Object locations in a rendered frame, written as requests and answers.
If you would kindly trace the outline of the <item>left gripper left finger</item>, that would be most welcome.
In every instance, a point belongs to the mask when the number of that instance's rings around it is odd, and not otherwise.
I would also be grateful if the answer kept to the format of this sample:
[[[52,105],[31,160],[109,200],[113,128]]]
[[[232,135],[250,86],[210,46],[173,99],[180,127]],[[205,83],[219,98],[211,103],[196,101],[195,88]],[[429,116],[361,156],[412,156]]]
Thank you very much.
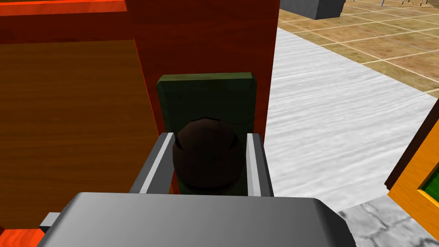
[[[164,132],[158,137],[130,193],[169,194],[174,174],[172,158],[174,141],[175,137],[171,132]]]

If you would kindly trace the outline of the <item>grey block furniture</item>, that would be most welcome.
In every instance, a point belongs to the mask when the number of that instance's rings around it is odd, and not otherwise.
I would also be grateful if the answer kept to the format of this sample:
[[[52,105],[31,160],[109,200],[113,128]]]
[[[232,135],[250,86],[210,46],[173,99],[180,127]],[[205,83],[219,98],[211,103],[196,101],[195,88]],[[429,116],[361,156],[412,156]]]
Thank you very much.
[[[280,9],[313,20],[338,18],[346,0],[280,0]]]

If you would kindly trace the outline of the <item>dark brown round door knob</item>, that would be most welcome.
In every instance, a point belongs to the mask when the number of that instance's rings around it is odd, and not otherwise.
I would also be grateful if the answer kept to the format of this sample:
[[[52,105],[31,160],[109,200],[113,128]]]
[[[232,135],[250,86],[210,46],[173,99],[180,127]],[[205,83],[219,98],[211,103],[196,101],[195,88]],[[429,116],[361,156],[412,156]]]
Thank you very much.
[[[225,122],[201,118],[175,137],[172,158],[178,180],[192,193],[225,195],[239,182],[246,164],[244,148]]]

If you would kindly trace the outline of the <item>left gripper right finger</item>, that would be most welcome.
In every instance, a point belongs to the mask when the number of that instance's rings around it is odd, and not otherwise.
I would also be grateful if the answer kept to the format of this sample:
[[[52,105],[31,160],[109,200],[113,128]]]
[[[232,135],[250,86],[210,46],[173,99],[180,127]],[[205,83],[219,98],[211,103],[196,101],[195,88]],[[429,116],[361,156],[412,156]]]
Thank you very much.
[[[246,169],[248,195],[273,197],[263,140],[257,133],[247,134]]]

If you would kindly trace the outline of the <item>orange framed green picture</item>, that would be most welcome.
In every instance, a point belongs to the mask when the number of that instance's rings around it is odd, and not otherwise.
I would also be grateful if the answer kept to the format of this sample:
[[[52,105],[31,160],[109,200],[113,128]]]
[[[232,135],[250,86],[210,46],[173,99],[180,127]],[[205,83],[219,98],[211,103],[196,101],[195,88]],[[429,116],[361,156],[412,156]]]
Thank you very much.
[[[439,98],[385,186],[388,196],[439,241]]]

